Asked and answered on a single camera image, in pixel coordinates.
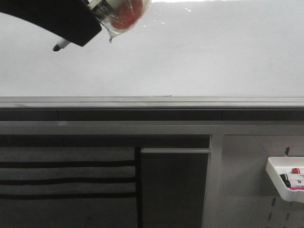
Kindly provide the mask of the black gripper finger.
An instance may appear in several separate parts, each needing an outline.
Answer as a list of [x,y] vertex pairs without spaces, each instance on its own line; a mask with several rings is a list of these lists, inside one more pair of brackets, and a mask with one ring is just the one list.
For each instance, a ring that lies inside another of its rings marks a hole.
[[81,47],[102,30],[86,0],[2,0],[0,11]]

